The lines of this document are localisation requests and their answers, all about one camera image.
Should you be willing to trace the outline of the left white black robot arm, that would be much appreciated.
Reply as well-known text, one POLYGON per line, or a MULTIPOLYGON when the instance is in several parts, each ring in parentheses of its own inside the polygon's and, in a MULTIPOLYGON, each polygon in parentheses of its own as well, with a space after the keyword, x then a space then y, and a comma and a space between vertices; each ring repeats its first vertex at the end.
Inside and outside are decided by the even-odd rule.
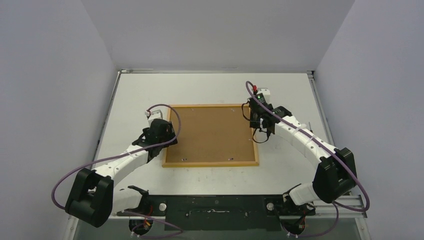
POLYGON ((160 118, 152 120, 118 158, 94 169, 83 167, 77 172, 65 212, 96 228, 110 215, 125 210, 144 215, 149 210, 146 190, 134 185, 115 187, 134 170, 157 157, 162 149, 177 142, 172 122, 160 118))

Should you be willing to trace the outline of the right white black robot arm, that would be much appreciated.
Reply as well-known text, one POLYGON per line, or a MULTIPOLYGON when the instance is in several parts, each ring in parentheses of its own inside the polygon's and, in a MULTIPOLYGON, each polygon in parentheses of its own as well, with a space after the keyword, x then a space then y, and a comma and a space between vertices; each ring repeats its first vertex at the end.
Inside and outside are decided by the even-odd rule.
POLYGON ((294 215, 304 204, 317 200, 330 204, 357 185, 354 155, 348 148, 338 149, 323 141, 286 108, 273 108, 262 93, 250 97, 248 105, 251 128, 265 129, 268 136, 286 140, 315 169, 311 182, 300 183, 284 193, 282 207, 286 213, 294 215))

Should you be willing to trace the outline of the yellow wooden photo frame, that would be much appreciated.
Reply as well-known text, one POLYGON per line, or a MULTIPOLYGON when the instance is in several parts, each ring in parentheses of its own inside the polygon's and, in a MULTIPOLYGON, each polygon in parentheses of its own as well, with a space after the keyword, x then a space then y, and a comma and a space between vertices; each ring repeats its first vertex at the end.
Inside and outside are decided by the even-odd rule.
POLYGON ((258 146, 246 117, 247 105, 180 104, 174 105, 180 116, 177 144, 162 154, 164 168, 256 167, 258 146))

